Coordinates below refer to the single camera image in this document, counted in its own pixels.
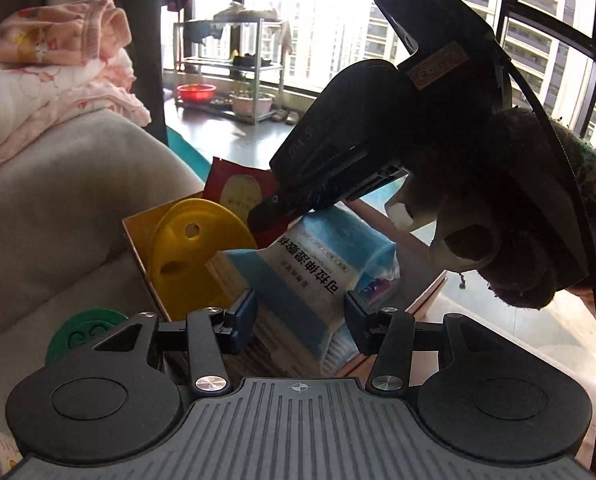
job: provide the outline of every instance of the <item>metal screw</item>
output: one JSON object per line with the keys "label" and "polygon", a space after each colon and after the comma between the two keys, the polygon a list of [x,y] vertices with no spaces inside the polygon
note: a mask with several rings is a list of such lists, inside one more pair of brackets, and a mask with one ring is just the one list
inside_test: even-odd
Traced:
{"label": "metal screw", "polygon": [[227,380],[217,375],[207,375],[195,381],[195,387],[204,392],[217,392],[227,386]]}
{"label": "metal screw", "polygon": [[402,388],[402,379],[395,375],[381,375],[371,381],[371,386],[383,392],[395,392]]}

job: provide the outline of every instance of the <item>green plastic lid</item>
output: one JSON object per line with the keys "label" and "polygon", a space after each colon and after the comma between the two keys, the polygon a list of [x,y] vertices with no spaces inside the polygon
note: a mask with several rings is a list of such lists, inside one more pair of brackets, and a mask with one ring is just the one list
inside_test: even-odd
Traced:
{"label": "green plastic lid", "polygon": [[91,341],[127,319],[129,318],[121,312],[107,308],[94,308],[76,314],[62,325],[51,339],[44,363],[54,363],[70,350]]}

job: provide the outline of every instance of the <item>sofa armrest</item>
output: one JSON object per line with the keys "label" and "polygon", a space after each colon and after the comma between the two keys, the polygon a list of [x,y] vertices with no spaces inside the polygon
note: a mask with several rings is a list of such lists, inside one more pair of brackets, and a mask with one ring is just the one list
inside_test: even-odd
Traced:
{"label": "sofa armrest", "polygon": [[122,249],[122,219],[200,191],[171,150],[100,110],[0,167],[0,332]]}

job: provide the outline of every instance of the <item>yellow plastic lid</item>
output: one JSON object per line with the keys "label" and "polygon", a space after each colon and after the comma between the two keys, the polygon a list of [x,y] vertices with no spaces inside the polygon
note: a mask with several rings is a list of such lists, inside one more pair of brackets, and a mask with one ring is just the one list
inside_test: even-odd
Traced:
{"label": "yellow plastic lid", "polygon": [[175,204],[159,221],[147,262],[149,280],[172,320],[206,306],[227,308],[204,264],[217,251],[257,249],[247,226],[225,207],[190,198]]}

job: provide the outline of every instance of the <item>red packet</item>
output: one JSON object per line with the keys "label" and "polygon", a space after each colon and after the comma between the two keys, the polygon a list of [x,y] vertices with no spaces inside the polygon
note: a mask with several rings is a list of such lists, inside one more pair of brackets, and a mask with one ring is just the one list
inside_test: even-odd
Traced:
{"label": "red packet", "polygon": [[[240,166],[235,162],[213,157],[203,198],[225,206],[247,224],[249,211],[275,193],[278,184],[271,171]],[[267,231],[254,234],[259,249],[264,249],[282,235],[289,225],[282,220]]]}

